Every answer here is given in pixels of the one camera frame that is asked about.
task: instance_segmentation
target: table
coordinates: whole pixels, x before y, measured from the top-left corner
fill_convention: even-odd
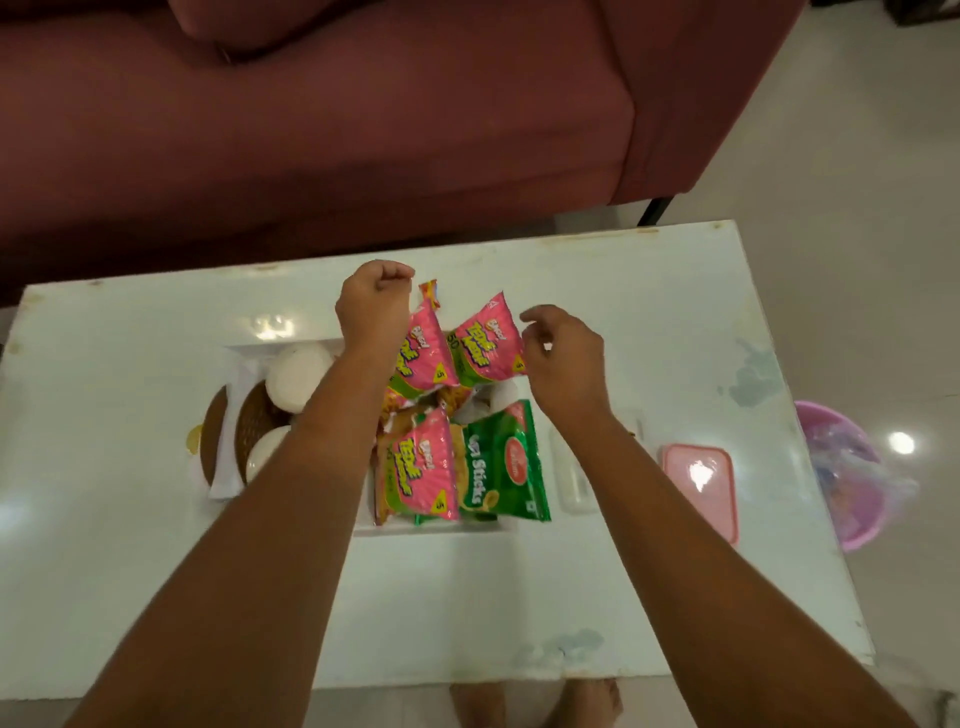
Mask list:
[[[739,551],[871,661],[734,223],[391,255],[440,280],[444,326],[503,289],[515,314],[556,303],[603,334],[646,447],[726,449]],[[184,440],[225,347],[339,336],[341,282],[369,257],[27,290],[0,369],[0,699],[90,686],[216,517]],[[535,420],[554,521],[355,535],[315,686],[668,673],[602,518],[560,508]]]

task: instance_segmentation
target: black metal leg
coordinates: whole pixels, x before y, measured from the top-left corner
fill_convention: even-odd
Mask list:
[[[638,222],[636,226],[638,228],[649,228],[656,225],[671,200],[673,200],[673,196],[655,197],[650,201],[650,204],[647,205],[647,208],[643,210],[643,214],[640,216],[640,222]]]

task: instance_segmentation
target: fist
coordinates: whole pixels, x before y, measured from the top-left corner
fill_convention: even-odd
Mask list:
[[[396,353],[410,326],[410,289],[414,269],[391,260],[372,260],[344,281],[337,318],[345,353],[361,352],[389,379]]]
[[[530,389],[557,429],[609,412],[603,337],[555,305],[534,306],[520,321],[530,322],[523,331]]]

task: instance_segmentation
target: tiled floor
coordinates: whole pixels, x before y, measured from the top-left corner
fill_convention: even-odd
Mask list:
[[[881,675],[921,688],[960,688],[958,68],[960,22],[900,30],[869,0],[806,12],[703,179],[663,219],[737,221],[796,398],[847,412],[880,445],[895,430],[915,438],[913,454],[885,454],[921,482],[919,499],[850,567]],[[631,226],[641,210],[563,215],[534,234]],[[511,687],[511,706],[527,708],[516,728],[545,713],[550,690]],[[692,725],[669,680],[623,691],[620,725]],[[0,725],[59,725],[68,708],[0,705]],[[307,724],[331,716],[453,721],[443,689],[317,693]]]

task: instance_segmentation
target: pink bucket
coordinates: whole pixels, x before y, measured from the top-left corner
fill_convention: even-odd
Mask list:
[[[804,435],[820,425],[844,425],[862,440],[858,454],[864,460],[880,462],[876,450],[869,444],[867,434],[850,418],[812,401],[795,401],[794,406]],[[838,516],[835,508],[830,509],[830,515],[840,547],[844,551],[855,551],[876,538],[883,529],[886,523],[885,497],[875,485],[862,480],[845,481],[843,494],[843,515]]]

